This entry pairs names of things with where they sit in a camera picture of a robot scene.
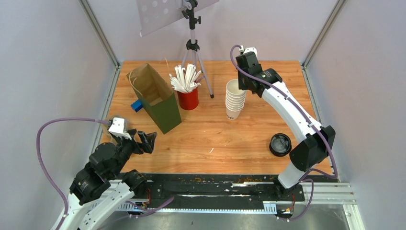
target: red cup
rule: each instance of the red cup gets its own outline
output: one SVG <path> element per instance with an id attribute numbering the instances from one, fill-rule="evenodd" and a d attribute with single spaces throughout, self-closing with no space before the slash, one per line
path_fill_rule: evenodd
<path id="1" fill-rule="evenodd" d="M 178 92 L 179 105 L 184 110 L 192 110 L 199 104 L 199 95 L 197 94 L 197 88 L 190 93 Z"/>

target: white wall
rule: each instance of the white wall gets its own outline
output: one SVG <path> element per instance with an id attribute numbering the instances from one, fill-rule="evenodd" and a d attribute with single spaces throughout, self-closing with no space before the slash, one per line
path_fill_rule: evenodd
<path id="1" fill-rule="evenodd" d="M 309 66 L 368 230 L 404 229 L 406 2 L 348 0 Z"/>
<path id="2" fill-rule="evenodd" d="M 35 152 L 38 128 L 66 116 L 101 117 L 113 66 L 77 0 L 0 2 L 0 228 L 50 229 L 63 203 Z M 90 154 L 96 125 L 54 124 L 41 139 L 63 191 Z"/>
<path id="3" fill-rule="evenodd" d="M 190 39 L 186 19 L 141 38 L 136 0 L 89 2 L 120 61 L 182 59 Z M 231 46 L 240 44 L 256 46 L 261 60 L 303 61 L 335 2 L 220 0 L 196 12 L 202 17 L 196 25 L 202 58 L 229 60 Z"/>

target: wooden tabletop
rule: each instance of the wooden tabletop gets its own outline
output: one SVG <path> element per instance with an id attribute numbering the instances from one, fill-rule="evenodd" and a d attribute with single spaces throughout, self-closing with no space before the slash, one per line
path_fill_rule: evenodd
<path id="1" fill-rule="evenodd" d="M 289 155 L 276 157 L 269 151 L 269 142 L 276 133 L 285 133 L 297 145 L 293 133 L 278 113 L 257 95 L 247 93 L 246 102 L 236 120 L 226 117 L 226 84 L 237 78 L 230 61 L 205 61 L 209 81 L 214 89 L 210 98 L 206 82 L 199 86 L 199 105 L 191 111 L 179 107 L 182 123 L 162 134 L 153 120 L 141 110 L 136 113 L 130 105 L 137 100 L 127 73 L 146 61 L 125 61 L 122 65 L 109 116 L 129 119 L 129 128 L 158 132 L 152 154 L 133 155 L 123 172 L 137 169 L 142 173 L 239 173 L 279 174 L 290 162 Z M 169 73 L 179 61 L 148 61 L 161 77 L 169 82 Z M 261 61 L 263 69 L 275 69 L 289 91 L 307 112 L 314 116 L 307 87 L 297 61 Z M 102 142 L 110 141 L 103 135 Z M 316 168 L 331 173 L 328 160 Z"/>

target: blue object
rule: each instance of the blue object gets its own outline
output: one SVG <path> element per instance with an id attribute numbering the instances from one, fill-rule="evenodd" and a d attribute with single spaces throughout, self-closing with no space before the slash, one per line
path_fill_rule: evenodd
<path id="1" fill-rule="evenodd" d="M 136 102 L 131 104 L 131 108 L 134 109 L 136 112 L 142 109 L 142 104 L 140 100 L 136 100 Z"/>

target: paper bag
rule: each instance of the paper bag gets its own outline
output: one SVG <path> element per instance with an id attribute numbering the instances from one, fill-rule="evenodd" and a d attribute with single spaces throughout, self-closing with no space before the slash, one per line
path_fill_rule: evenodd
<path id="1" fill-rule="evenodd" d="M 134 92 L 143 108 L 162 133 L 167 133 L 181 123 L 178 104 L 172 88 L 148 63 L 127 74 Z"/>

